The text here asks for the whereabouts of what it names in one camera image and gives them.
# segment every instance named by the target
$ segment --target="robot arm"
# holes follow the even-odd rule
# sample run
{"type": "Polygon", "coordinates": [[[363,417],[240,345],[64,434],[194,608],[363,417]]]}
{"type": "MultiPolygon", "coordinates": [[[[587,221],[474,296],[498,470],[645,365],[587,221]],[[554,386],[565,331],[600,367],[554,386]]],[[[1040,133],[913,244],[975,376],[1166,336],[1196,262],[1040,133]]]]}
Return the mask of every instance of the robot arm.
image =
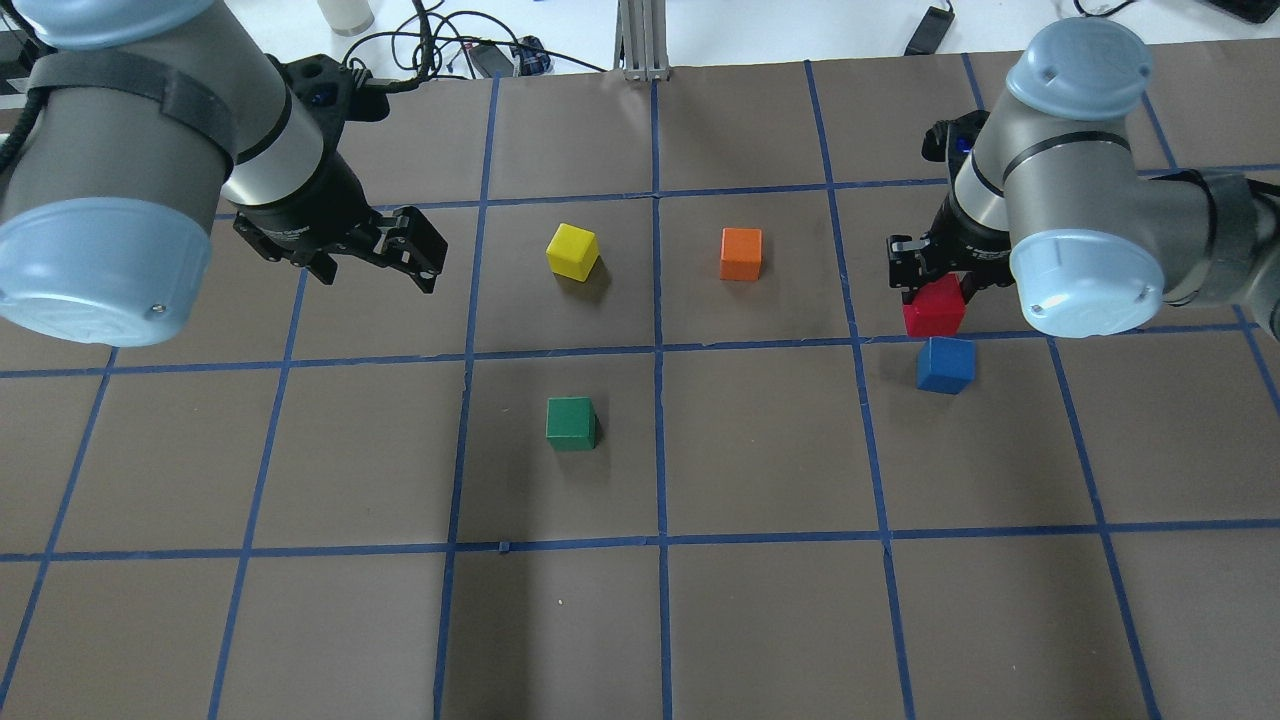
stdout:
{"type": "Polygon", "coordinates": [[[337,152],[384,92],[325,56],[279,65],[221,0],[18,0],[59,51],[0,205],[0,315],[78,342],[151,345],[189,316],[219,191],[266,260],[332,283],[332,255],[431,292],[447,245],[413,208],[383,217],[337,152]]]}
{"type": "Polygon", "coordinates": [[[989,114],[929,131],[951,190],[931,231],[888,240],[904,304],[951,272],[968,301],[1016,281],[1027,322],[1047,334],[1124,332],[1160,304],[1242,304],[1280,334],[1280,188],[1240,174],[1138,177],[1124,118],[1151,54],[1103,19],[1060,20],[1010,70],[989,114]]]}

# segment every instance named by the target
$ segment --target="bottle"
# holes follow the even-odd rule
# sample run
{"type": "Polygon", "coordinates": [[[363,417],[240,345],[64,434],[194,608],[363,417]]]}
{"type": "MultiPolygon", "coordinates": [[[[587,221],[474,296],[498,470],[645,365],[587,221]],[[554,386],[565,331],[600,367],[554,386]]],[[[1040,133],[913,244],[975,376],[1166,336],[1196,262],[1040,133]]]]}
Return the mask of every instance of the bottle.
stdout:
{"type": "Polygon", "coordinates": [[[333,32],[343,37],[360,35],[374,24],[369,0],[316,0],[316,4],[333,32]]]}

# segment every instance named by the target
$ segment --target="cable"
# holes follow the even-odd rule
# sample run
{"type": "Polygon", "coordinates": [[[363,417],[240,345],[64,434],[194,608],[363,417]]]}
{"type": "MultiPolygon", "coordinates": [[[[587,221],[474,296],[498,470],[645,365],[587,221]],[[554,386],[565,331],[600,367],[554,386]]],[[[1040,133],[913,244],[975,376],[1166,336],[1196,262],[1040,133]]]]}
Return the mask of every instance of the cable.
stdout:
{"type": "Polygon", "coordinates": [[[444,0],[436,1],[434,5],[431,5],[430,9],[425,8],[421,0],[412,0],[412,1],[413,1],[413,15],[407,18],[396,29],[366,35],[356,40],[351,45],[351,47],[348,47],[347,51],[343,54],[342,65],[352,69],[356,69],[357,67],[367,69],[369,65],[360,58],[355,56],[356,50],[358,50],[366,42],[371,42],[374,40],[380,40],[384,37],[390,37],[392,61],[396,63],[397,68],[402,70],[411,70],[413,73],[413,76],[407,79],[375,79],[365,85],[366,88],[385,94],[394,94],[417,88],[424,82],[436,78],[462,78],[462,76],[457,74],[443,74],[445,70],[445,65],[448,65],[448,68],[452,70],[453,61],[457,60],[457,56],[460,54],[462,55],[463,60],[466,60],[467,72],[471,74],[472,78],[475,78],[476,77],[475,65],[471,63],[471,56],[466,53],[465,44],[468,42],[500,45],[504,47],[518,47],[534,53],[543,53],[548,56],[559,58],[562,60],[581,65],[584,68],[590,68],[596,72],[607,72],[604,68],[599,65],[593,65],[591,63],[579,60],[577,58],[573,58],[571,55],[554,53],[544,47],[535,47],[531,45],[526,45],[520,41],[520,37],[516,35],[513,29],[511,29],[509,26],[507,26],[504,22],[499,20],[498,18],[488,13],[481,13],[477,10],[454,10],[448,14],[440,14],[436,13],[435,10],[444,4],[444,0]],[[475,35],[462,35],[453,22],[456,18],[462,18],[462,17],[475,17],[489,20],[490,23],[502,28],[502,31],[511,37],[511,41],[488,40],[475,35]],[[417,20],[419,23],[417,32],[410,32],[408,29],[406,29],[415,20],[417,20]],[[448,28],[452,32],[452,35],[448,36],[444,35],[445,28],[448,28]],[[410,55],[408,63],[403,61],[399,56],[399,46],[397,45],[397,40],[399,38],[413,38],[417,41],[413,46],[412,54],[410,55]],[[451,56],[448,60],[445,60],[444,50],[454,42],[460,45],[460,50],[458,53],[454,53],[453,56],[451,56]]]}
{"type": "Polygon", "coordinates": [[[32,40],[36,38],[36,28],[31,27],[31,23],[27,22],[27,18],[22,17],[22,13],[19,13],[18,9],[13,6],[13,0],[0,0],[0,10],[4,10],[4,14],[13,18],[13,22],[18,23],[18,27],[22,28],[22,32],[27,33],[27,37],[32,40]]]}
{"type": "Polygon", "coordinates": [[[532,45],[525,45],[524,42],[509,42],[507,40],[486,40],[484,37],[475,37],[472,35],[463,35],[463,36],[460,36],[460,37],[444,38],[444,42],[440,44],[440,47],[444,47],[445,45],[449,45],[452,42],[479,42],[479,44],[485,44],[485,45],[502,45],[504,47],[522,47],[525,50],[532,50],[535,53],[545,53],[545,54],[550,55],[552,58],[559,58],[562,60],[568,60],[570,63],[576,63],[579,65],[582,65],[584,68],[593,69],[593,70],[595,70],[598,73],[607,73],[607,72],[609,72],[609,70],[605,70],[604,68],[602,68],[599,65],[593,65],[591,63],[588,63],[586,60],[579,60],[577,58],[572,58],[572,56],[564,55],[562,53],[553,53],[553,51],[543,49],[543,47],[534,47],[532,45]]]}
{"type": "Polygon", "coordinates": [[[1101,13],[1093,13],[1093,12],[1085,10],[1080,5],[1080,0],[1071,0],[1071,3],[1075,4],[1075,10],[1078,13],[1080,13],[1082,15],[1084,15],[1085,18],[1110,18],[1111,15],[1119,13],[1120,10],[1124,10],[1125,8],[1128,8],[1129,5],[1133,5],[1138,0],[1124,0],[1124,3],[1120,3],[1115,8],[1111,8],[1111,9],[1107,9],[1107,10],[1102,10],[1101,13]]]}
{"type": "Polygon", "coordinates": [[[36,127],[36,120],[40,118],[46,100],[49,100],[49,90],[45,87],[27,91],[27,104],[23,105],[18,122],[9,132],[9,138],[4,141],[4,145],[0,145],[0,174],[9,169],[9,165],[18,158],[22,146],[27,143],[31,128],[36,127]]]}

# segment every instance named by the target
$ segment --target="blue cube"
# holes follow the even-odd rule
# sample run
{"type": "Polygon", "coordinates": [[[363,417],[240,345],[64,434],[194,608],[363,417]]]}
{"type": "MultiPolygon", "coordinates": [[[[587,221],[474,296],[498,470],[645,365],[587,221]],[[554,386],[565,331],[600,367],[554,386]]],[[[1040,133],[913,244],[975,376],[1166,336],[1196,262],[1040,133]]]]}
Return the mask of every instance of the blue cube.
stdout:
{"type": "Polygon", "coordinates": [[[915,387],[959,395],[975,377],[978,347],[968,340],[931,337],[915,359],[915,387]]]}

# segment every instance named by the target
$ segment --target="green cube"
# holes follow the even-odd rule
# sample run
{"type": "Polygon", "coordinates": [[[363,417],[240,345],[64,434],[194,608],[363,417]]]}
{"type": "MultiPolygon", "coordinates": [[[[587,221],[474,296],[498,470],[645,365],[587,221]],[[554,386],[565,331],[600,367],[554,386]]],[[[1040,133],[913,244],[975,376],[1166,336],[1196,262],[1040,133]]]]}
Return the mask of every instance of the green cube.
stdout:
{"type": "Polygon", "coordinates": [[[547,442],[561,452],[595,448],[595,411],[591,409],[591,398],[549,398],[547,442]]]}

